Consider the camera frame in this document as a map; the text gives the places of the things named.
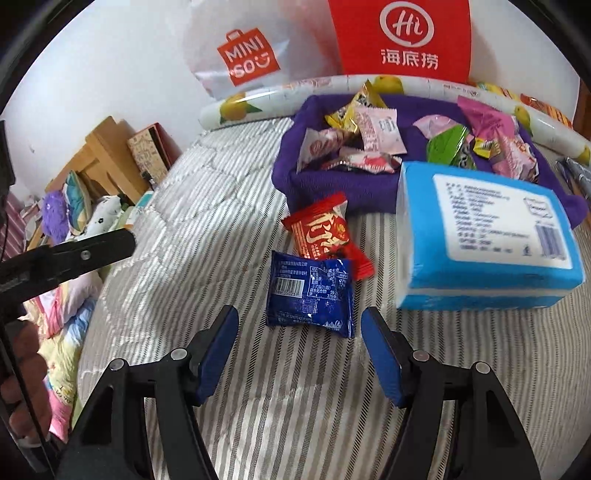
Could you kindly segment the person's hand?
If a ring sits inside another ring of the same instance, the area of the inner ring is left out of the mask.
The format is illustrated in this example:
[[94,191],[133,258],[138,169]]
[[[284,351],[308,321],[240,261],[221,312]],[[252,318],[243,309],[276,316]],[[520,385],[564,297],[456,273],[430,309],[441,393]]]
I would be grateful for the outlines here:
[[[42,436],[46,437],[51,424],[52,410],[49,394],[44,384],[47,364],[38,353],[37,326],[29,321],[24,321],[22,330],[12,341],[12,348],[39,429]],[[10,407],[14,407],[9,417],[9,425],[14,434],[18,438],[26,438],[32,443],[39,442],[40,435],[24,400],[23,391],[14,375],[1,384],[1,398]]]

